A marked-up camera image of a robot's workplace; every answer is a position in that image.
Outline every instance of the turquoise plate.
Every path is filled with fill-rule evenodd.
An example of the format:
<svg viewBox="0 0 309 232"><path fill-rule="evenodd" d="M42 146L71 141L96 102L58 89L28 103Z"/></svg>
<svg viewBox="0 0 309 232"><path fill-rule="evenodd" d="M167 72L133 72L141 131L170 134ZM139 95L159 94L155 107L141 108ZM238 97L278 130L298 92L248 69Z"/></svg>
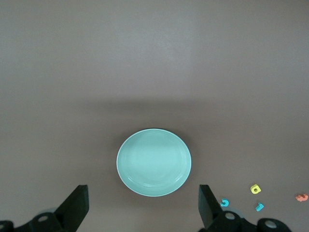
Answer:
<svg viewBox="0 0 309 232"><path fill-rule="evenodd" d="M141 130L120 147L117 170L132 191L159 197L184 184L190 174L191 156L177 135L162 129Z"/></svg>

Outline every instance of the plate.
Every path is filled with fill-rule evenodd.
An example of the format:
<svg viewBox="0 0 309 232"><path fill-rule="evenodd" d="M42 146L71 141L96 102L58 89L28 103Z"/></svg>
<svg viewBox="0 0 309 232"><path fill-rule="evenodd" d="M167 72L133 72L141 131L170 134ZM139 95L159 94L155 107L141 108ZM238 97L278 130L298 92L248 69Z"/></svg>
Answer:
<svg viewBox="0 0 309 232"><path fill-rule="evenodd" d="M177 135L162 129L141 130L120 147L117 170L132 191L149 197L164 196L187 180L191 155Z"/></svg>

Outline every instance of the gray surface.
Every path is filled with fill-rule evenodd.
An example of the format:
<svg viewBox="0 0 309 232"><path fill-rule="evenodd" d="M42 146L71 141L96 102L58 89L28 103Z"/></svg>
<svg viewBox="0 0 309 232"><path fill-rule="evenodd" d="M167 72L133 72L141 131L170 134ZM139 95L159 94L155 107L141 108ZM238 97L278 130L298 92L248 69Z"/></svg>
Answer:
<svg viewBox="0 0 309 232"><path fill-rule="evenodd" d="M1 1L0 218L21 225L88 184L80 232L194 232L209 184L252 223L307 231L308 27L305 0ZM149 127L192 154L160 198L115 165Z"/></svg>

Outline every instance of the round plate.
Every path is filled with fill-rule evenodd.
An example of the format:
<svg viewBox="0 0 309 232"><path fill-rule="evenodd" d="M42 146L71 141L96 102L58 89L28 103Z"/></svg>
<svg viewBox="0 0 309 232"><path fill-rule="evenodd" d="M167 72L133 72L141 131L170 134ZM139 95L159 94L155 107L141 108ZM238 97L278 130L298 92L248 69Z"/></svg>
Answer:
<svg viewBox="0 0 309 232"><path fill-rule="evenodd" d="M191 156L177 135L162 129L141 130L120 147L117 170L132 191L159 197L184 184L191 170Z"/></svg>

